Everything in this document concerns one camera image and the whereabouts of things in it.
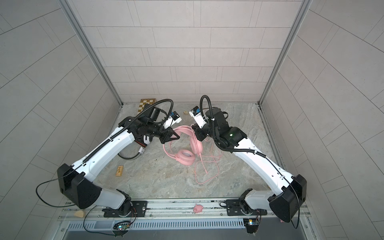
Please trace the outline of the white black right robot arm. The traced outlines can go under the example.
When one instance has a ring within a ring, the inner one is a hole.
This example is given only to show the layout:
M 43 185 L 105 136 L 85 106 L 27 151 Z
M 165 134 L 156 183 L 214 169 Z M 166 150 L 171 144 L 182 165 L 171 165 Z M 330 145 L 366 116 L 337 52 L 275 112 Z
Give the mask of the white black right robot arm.
M 293 176 L 271 161 L 241 129 L 229 126 L 224 112 L 219 108 L 202 114 L 199 107 L 194 107 L 189 114 L 195 120 L 192 129 L 198 140 L 212 138 L 220 150 L 233 153 L 243 160 L 270 187 L 271 193 L 265 196 L 253 190 L 246 192 L 241 197 L 246 208 L 256 210 L 262 205 L 269 205 L 271 211 L 286 223 L 300 214 L 300 207 L 307 197 L 307 180 L 303 176 Z

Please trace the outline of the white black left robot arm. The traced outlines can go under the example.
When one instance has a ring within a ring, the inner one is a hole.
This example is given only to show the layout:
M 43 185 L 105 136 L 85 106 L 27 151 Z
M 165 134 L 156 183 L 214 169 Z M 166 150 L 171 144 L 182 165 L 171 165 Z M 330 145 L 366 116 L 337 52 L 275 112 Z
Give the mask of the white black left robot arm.
M 126 216 L 132 209 L 131 198 L 120 190 L 103 189 L 93 182 L 104 167 L 125 147 L 141 135 L 157 137 L 161 143 L 179 139 L 172 125 L 181 117 L 173 112 L 163 124 L 151 122 L 147 117 L 126 117 L 113 133 L 92 152 L 72 165 L 58 168 L 60 192 L 80 209 L 92 205 L 106 207 L 115 216 Z

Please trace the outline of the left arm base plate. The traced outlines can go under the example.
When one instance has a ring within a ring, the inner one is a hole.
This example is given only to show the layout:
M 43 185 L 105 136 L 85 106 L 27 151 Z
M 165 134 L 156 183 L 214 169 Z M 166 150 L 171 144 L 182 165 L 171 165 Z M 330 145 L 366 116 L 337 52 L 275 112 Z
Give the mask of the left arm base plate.
M 147 210 L 147 201 L 125 201 L 120 208 L 102 209 L 104 218 L 128 218 L 128 217 L 144 217 Z

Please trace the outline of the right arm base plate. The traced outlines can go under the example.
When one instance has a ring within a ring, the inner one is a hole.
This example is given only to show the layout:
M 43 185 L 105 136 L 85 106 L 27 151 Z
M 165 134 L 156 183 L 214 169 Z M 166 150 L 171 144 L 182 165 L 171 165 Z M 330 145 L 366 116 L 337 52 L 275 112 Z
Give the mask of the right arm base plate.
M 266 216 L 267 210 L 252 210 L 245 201 L 224 200 L 220 202 L 220 206 L 227 210 L 228 216 Z

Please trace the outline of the white black headphones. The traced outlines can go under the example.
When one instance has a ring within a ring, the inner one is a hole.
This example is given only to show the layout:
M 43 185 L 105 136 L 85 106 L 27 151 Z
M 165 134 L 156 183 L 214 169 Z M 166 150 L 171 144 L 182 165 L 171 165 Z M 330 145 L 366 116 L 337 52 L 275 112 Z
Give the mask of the white black headphones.
M 140 135 L 138 137 L 135 137 L 135 142 L 140 145 L 140 148 L 138 150 L 138 153 L 134 155 L 133 157 L 125 157 L 122 155 L 122 153 L 118 153 L 118 156 L 124 160 L 133 161 L 140 157 L 144 151 L 145 148 L 153 141 L 153 137 L 147 136 L 147 135 Z

